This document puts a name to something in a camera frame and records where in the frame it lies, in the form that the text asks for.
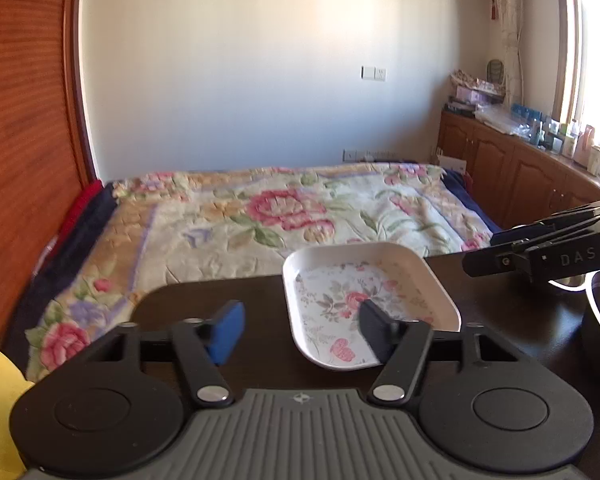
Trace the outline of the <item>white wall switch panel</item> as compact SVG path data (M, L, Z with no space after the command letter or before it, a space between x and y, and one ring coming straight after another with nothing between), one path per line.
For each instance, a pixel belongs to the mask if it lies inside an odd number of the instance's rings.
M384 68L363 66L361 70L361 77L363 80L385 81L386 76L387 71Z

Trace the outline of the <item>wooden louvered wardrobe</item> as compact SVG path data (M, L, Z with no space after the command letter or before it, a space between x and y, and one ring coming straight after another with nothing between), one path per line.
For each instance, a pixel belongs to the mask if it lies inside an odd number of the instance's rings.
M95 177L79 0L0 0L0 335L38 256Z

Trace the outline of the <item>dark blue bed blanket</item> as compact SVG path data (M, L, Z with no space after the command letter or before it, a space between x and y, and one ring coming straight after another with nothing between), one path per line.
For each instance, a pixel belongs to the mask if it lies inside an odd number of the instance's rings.
M444 170L442 177L444 186L456 197L462 204L475 211L481 218L483 223L489 228L492 233L501 232L501 228L483 211L472 196L472 185L474 181L468 172L459 172L456 170Z

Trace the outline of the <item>large steel bowl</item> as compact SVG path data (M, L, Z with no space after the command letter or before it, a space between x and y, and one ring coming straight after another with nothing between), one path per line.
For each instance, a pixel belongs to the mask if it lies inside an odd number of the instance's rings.
M560 278L550 284L565 292L583 292L588 306L585 309L581 334L585 350L600 360L600 270Z

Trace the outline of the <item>floral quilted bed cover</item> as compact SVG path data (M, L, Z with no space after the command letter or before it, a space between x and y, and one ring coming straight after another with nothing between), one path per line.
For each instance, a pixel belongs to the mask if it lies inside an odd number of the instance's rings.
M112 182L58 237L7 350L39 380L162 286L254 278L314 245L393 242L423 257L486 247L498 228L465 178L407 162L154 172Z

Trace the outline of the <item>patterned window curtain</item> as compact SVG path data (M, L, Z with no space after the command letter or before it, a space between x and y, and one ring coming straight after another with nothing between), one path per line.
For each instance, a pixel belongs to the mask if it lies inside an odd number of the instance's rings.
M508 106L524 100L524 71L520 54L524 0L495 0L501 27L505 77L505 102Z

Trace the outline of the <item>white wall socket strip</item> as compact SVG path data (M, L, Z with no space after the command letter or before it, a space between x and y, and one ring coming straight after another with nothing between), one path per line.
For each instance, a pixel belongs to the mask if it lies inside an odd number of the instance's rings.
M343 162L396 162L400 156L390 151L344 150Z

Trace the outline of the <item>white floral rectangular plate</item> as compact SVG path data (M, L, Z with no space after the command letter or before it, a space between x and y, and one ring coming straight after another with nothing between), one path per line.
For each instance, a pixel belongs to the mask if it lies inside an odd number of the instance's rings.
M460 311L426 261L388 242L313 246L283 264L289 325L303 356L337 372L378 364L358 329L358 309L373 301L390 318L457 332Z

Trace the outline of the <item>wooden low cabinet row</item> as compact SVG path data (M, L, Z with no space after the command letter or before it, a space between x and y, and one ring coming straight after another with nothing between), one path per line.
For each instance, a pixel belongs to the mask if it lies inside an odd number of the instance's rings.
M472 197L504 229L600 200L600 180L572 160L472 118L442 112L437 149L466 162Z

